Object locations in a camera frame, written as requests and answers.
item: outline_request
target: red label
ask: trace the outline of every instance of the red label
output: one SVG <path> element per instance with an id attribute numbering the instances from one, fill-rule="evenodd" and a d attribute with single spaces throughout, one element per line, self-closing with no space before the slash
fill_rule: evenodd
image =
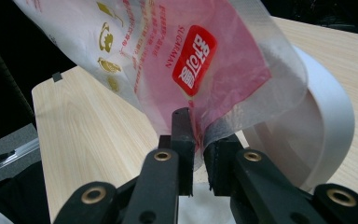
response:
<path id="1" fill-rule="evenodd" d="M 193 25 L 173 69 L 173 80 L 189 96 L 197 94 L 200 83 L 216 52 L 216 39 L 204 28 Z"/>

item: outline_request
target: dark background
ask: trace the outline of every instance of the dark background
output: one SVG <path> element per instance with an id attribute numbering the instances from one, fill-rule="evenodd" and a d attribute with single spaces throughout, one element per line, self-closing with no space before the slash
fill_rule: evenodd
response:
<path id="1" fill-rule="evenodd" d="M 358 34 L 358 0 L 264 0 L 263 4 L 276 17 Z M 12 1 L 0 0 L 0 138 L 34 122 L 34 86 L 74 66 Z"/>

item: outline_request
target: wooden table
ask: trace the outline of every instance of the wooden table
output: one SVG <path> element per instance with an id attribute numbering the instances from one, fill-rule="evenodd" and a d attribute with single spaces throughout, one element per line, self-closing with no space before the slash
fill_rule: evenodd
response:
<path id="1" fill-rule="evenodd" d="M 288 39 L 323 64 L 351 97 L 356 128 L 351 150 L 329 182 L 358 192 L 358 35 L 274 19 Z M 119 187 L 139 174 L 158 137 L 146 116 L 83 69 L 33 89 L 51 220 L 91 181 Z"/>

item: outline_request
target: gold illustration on bag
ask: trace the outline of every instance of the gold illustration on bag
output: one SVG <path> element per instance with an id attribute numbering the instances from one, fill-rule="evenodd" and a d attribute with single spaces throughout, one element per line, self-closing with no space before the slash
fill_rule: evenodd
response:
<path id="1" fill-rule="evenodd" d="M 104 58 L 100 57 L 98 59 L 98 64 L 101 66 L 101 68 L 108 72 L 108 73 L 116 73 L 116 72 L 121 72 L 121 68 L 119 65 L 115 64 L 115 63 L 111 63 L 107 60 L 105 60 Z"/>
<path id="2" fill-rule="evenodd" d="M 97 2 L 98 8 L 108 14 L 109 16 L 113 17 L 114 19 L 120 20 L 121 21 L 121 27 L 124 27 L 124 21 L 116 14 L 116 12 L 111 8 L 111 7 L 107 7 L 105 4 Z"/>
<path id="3" fill-rule="evenodd" d="M 113 35 L 109 32 L 109 24 L 105 22 L 103 24 L 103 29 L 100 33 L 100 50 L 106 50 L 106 52 L 110 52 L 113 44 Z"/>
<path id="4" fill-rule="evenodd" d="M 109 86 L 112 89 L 112 91 L 114 91 L 114 92 L 119 92 L 120 91 L 120 86 L 118 85 L 118 81 L 117 81 L 117 79 L 115 77 L 108 76 L 107 77 L 107 82 L 109 83 Z"/>

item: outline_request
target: plastic bag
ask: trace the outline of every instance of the plastic bag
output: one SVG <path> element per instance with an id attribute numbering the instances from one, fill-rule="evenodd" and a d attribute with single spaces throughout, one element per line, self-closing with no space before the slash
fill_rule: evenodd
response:
<path id="1" fill-rule="evenodd" d="M 158 134 L 189 107 L 199 146 L 297 105 L 305 69 L 256 0 L 14 0 Z"/>

